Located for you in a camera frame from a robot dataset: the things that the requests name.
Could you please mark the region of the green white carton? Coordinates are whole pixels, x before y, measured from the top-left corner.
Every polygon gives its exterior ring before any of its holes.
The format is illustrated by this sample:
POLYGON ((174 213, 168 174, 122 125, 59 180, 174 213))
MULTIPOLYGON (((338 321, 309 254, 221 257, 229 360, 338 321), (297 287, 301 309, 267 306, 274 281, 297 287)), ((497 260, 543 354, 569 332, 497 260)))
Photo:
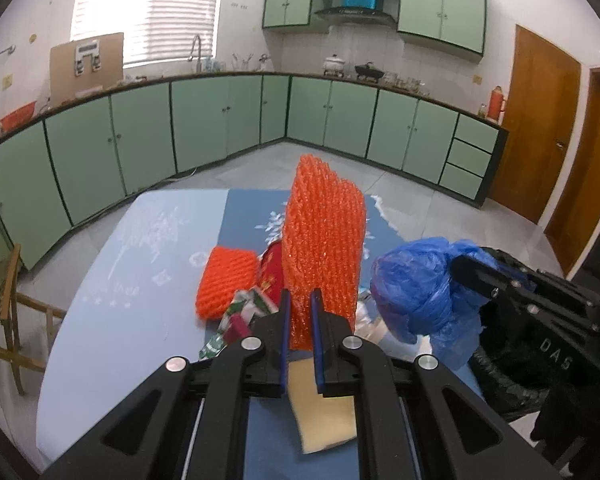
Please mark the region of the green white carton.
POLYGON ((276 304, 259 287, 238 290, 224 311, 218 329, 200 349, 198 358, 201 361, 215 358, 229 344, 251 336, 258 318, 277 311, 276 304))

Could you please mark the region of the window with white blinds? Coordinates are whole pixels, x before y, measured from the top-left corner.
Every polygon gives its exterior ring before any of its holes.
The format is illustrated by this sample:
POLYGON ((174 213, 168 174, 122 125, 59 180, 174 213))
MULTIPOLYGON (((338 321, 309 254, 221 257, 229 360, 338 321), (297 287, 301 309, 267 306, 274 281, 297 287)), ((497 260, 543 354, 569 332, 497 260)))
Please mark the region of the window with white blinds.
POLYGON ((216 52, 220 0, 74 0, 70 39, 121 32, 126 66, 186 60, 195 38, 216 52))

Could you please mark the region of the wall towel rail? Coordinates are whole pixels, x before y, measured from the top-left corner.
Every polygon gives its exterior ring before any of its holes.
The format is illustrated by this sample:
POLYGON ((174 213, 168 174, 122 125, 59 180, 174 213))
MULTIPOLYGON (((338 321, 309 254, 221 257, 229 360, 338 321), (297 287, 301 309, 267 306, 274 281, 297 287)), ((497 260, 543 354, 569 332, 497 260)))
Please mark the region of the wall towel rail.
POLYGON ((15 53, 16 49, 17 49, 17 47, 14 44, 12 44, 11 46, 0 51, 0 57, 4 56, 4 55, 11 56, 15 53))

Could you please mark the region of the blue plastic bag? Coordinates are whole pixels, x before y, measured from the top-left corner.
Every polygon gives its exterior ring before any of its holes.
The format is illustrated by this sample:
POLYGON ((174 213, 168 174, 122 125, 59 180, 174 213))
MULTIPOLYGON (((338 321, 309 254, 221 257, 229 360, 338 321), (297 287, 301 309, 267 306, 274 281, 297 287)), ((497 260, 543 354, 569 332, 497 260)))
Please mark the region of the blue plastic bag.
POLYGON ((454 258, 468 256, 495 269, 496 260, 470 240, 428 237, 407 242, 374 261, 370 292, 389 332, 406 344, 430 339, 450 370, 467 364, 479 345, 486 298, 452 278, 454 258))

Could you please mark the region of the orange red thermos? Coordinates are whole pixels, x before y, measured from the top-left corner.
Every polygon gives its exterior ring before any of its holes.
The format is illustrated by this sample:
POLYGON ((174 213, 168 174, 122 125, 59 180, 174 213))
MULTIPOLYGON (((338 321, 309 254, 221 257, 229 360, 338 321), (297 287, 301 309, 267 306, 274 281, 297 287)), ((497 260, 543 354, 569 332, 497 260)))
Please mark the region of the orange red thermos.
POLYGON ((496 86, 490 95, 486 118, 499 122, 506 107, 506 97, 501 86, 496 86))

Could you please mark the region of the red fabric pouch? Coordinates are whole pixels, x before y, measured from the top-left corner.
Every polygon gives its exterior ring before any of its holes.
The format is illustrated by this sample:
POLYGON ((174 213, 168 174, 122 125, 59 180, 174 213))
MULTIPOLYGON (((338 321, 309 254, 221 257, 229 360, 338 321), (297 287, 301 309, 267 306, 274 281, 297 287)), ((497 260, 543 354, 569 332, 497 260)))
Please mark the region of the red fabric pouch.
POLYGON ((273 304, 279 305, 285 288, 281 240, 274 240, 262 254, 257 285, 273 304))

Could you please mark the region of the black wok pan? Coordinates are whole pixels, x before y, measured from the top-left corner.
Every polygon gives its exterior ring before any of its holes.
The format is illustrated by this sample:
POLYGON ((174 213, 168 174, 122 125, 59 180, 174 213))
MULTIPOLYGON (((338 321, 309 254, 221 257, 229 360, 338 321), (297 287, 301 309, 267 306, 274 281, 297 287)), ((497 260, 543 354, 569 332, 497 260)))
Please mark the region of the black wok pan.
POLYGON ((378 70, 372 63, 366 63, 363 65, 355 65, 354 70, 356 73, 357 80, 364 80, 378 84, 385 73, 382 70, 378 70))

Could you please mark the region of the brown wooden door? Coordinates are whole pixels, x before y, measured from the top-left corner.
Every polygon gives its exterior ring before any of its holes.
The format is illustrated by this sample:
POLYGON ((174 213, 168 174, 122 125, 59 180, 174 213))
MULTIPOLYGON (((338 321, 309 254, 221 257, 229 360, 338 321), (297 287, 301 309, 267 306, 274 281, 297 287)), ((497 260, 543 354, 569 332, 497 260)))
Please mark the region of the brown wooden door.
POLYGON ((503 127, 508 132, 489 197, 536 223, 550 199, 576 120, 582 68, 520 25, 503 127))

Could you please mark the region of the yellow foam sponge block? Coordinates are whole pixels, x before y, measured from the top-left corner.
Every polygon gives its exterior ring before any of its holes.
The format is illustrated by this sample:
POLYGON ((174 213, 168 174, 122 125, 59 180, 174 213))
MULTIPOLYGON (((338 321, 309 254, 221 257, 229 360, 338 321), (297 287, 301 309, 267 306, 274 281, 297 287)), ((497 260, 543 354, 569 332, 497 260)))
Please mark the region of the yellow foam sponge block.
POLYGON ((303 454, 336 448, 356 438, 352 396, 325 398, 319 394, 311 359, 289 363, 288 398, 303 454))

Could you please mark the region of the white cooking pot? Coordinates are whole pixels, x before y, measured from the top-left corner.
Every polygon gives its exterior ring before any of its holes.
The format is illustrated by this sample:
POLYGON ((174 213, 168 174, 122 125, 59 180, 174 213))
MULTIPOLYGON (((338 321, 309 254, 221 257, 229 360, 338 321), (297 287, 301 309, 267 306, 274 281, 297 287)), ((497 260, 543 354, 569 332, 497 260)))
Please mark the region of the white cooking pot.
POLYGON ((346 61, 338 55, 326 56, 323 62, 323 75, 329 77, 343 78, 346 61))

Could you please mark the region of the black range hood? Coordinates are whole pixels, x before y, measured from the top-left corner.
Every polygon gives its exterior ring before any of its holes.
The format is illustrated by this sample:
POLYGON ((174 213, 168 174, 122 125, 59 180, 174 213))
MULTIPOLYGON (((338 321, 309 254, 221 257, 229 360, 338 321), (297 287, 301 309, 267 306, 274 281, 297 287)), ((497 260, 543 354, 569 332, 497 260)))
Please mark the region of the black range hood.
POLYGON ((337 6, 318 10, 315 15, 331 25, 381 25, 396 29, 396 20, 391 14, 362 6, 337 6))

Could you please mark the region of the flat orange foam net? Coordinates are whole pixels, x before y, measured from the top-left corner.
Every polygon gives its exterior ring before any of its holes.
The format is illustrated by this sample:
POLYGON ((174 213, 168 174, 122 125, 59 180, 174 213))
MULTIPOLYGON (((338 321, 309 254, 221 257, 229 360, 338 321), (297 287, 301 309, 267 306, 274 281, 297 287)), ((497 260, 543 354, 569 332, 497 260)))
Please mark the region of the flat orange foam net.
POLYGON ((235 292, 257 284, 259 268, 260 261, 255 252, 215 246, 198 286, 196 315, 202 320, 222 318, 235 292))

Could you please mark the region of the green lower kitchen cabinets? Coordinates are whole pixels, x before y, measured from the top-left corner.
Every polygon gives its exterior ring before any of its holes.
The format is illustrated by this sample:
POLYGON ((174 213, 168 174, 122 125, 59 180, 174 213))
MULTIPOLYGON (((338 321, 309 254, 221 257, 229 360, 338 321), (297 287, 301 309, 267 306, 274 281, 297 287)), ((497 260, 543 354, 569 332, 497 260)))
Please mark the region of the green lower kitchen cabinets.
POLYGON ((506 130, 423 96, 317 76, 229 74, 109 91, 0 140, 0 260, 35 266, 65 235, 171 178, 291 140, 481 206, 506 130))

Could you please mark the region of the brown cardboard box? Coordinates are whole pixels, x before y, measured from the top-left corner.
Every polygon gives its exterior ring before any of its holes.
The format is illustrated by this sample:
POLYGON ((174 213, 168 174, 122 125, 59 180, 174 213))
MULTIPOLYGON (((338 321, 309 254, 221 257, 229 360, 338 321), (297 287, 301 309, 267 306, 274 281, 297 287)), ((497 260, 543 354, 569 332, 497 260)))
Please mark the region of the brown cardboard box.
POLYGON ((58 107, 123 79, 124 33, 116 32, 50 49, 50 106, 58 107))

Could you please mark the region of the tall orange foam net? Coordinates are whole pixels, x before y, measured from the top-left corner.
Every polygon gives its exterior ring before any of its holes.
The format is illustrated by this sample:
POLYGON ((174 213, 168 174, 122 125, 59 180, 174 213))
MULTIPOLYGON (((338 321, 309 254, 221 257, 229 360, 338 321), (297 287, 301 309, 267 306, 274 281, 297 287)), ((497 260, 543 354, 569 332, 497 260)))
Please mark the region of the tall orange foam net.
POLYGON ((354 324, 366 232, 364 195, 327 162, 300 157, 282 234, 284 284, 291 296, 290 348, 310 351, 310 295, 324 310, 354 324))

